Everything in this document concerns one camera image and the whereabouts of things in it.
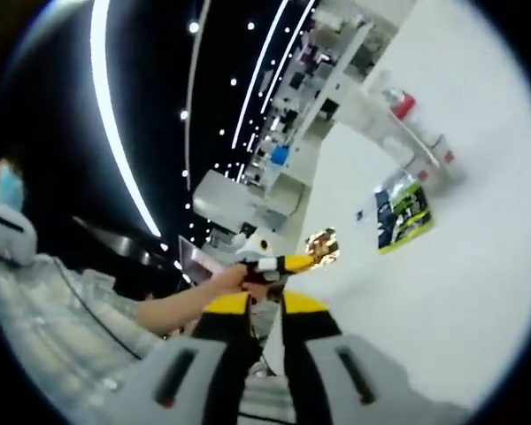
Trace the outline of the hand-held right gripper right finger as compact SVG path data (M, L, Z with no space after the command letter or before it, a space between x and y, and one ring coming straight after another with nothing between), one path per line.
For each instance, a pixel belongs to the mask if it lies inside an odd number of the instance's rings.
M284 371L299 424L450 424L452 407L418 393L406 370L357 335L344 334L327 307L284 291Z

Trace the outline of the person's left hand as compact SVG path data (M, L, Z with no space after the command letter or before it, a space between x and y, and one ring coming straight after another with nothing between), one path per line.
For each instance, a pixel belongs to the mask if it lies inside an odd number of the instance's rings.
M217 274L213 280L220 295L236 293L244 290L248 268L244 264L235 264Z

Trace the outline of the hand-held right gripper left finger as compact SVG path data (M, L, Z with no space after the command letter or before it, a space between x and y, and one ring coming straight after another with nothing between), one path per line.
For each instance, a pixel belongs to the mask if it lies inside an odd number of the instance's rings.
M249 340L249 294L212 301L190 336L165 342L126 371L114 393L114 422L235 424Z

